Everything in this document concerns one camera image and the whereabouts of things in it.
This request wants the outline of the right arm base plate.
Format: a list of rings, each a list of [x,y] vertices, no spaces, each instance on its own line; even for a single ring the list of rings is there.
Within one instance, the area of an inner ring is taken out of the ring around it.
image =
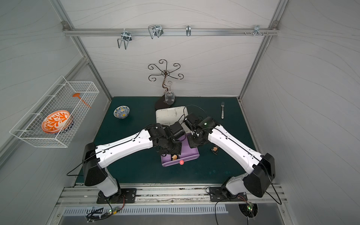
[[[211,202],[247,202],[246,192],[237,195],[230,193],[225,187],[207,187],[206,193],[210,196]]]

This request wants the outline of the purple drawer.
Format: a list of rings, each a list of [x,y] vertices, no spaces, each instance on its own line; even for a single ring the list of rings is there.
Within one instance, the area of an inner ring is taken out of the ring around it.
[[[178,155],[176,159],[173,159],[170,154],[161,156],[161,165],[163,167],[174,166],[177,164],[183,165],[185,162],[199,158],[200,153],[198,151],[198,148],[190,148],[187,137],[188,135],[185,135],[180,138],[180,141],[182,143],[182,149],[181,154]]]

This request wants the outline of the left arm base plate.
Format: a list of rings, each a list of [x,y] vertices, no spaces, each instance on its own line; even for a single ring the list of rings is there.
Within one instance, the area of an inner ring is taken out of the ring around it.
[[[136,199],[136,188],[121,188],[117,193],[110,197],[105,197],[102,191],[99,191],[97,204],[116,204],[116,203],[134,203]]]

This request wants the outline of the black cookie packet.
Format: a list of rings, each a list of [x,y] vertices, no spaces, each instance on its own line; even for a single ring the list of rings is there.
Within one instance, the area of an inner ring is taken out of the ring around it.
[[[211,149],[211,152],[215,155],[218,154],[218,147],[214,146],[212,149]]]
[[[178,158],[179,156],[174,154],[171,156],[171,161],[177,160]]]

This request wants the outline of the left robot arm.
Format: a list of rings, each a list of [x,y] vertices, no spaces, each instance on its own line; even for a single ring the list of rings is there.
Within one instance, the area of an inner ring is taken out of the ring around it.
[[[159,147],[166,154],[182,150],[179,140],[186,132],[179,122],[171,126],[150,124],[138,133],[116,142],[98,145],[93,142],[85,146],[82,160],[84,185],[97,187],[105,197],[121,192],[119,182],[110,174],[108,166],[133,153]]]

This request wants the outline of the white drawer cabinet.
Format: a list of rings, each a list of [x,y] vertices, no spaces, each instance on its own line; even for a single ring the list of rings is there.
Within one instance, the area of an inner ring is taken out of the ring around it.
[[[179,122],[185,133],[190,134],[191,131],[184,122],[186,116],[188,116],[188,110],[185,106],[159,109],[156,111],[156,123],[170,126]]]

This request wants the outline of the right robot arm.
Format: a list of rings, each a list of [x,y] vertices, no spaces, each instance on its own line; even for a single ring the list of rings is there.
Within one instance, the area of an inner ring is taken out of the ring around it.
[[[212,117],[201,120],[193,113],[184,122],[192,134],[187,138],[191,148],[212,143],[224,150],[243,169],[242,175],[229,178],[222,189],[231,195],[250,192],[262,198],[275,178],[275,159],[269,154],[261,154],[236,139]]]

